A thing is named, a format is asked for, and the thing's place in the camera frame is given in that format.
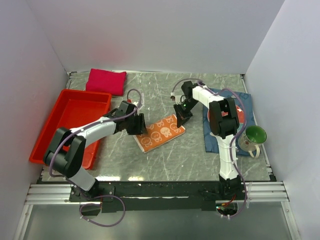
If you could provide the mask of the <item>orange white patterned cloth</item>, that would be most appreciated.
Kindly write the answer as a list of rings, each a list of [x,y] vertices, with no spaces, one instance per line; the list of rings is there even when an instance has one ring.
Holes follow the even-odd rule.
[[[161,145],[183,135],[184,126],[177,127],[175,114],[166,116],[146,127],[147,134],[134,135],[134,139],[143,153],[150,152]]]

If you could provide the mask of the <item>crimson red garment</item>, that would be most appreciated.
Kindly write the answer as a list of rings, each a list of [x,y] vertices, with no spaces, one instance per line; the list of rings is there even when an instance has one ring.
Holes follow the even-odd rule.
[[[92,68],[89,72],[85,90],[89,92],[109,93],[112,96],[123,96],[127,72],[113,72]]]

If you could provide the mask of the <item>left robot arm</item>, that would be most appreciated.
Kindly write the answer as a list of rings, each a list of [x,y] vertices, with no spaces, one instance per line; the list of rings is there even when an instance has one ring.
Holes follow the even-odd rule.
[[[128,101],[86,125],[58,128],[43,157],[49,174],[56,177],[52,171],[58,172],[59,177],[79,187],[87,201],[94,201],[99,195],[99,182],[82,167],[85,149],[123,130],[133,136],[147,133],[144,114]]]

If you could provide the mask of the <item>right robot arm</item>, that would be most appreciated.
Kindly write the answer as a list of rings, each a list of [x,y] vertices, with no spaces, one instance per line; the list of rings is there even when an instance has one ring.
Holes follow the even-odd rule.
[[[177,127],[181,127],[193,116],[191,110],[197,103],[208,109],[210,131],[216,138],[219,149],[219,177],[225,181],[236,179],[237,171],[236,135],[240,126],[236,103],[232,97],[223,97],[211,91],[200,79],[185,78],[181,90],[184,100],[173,105]]]

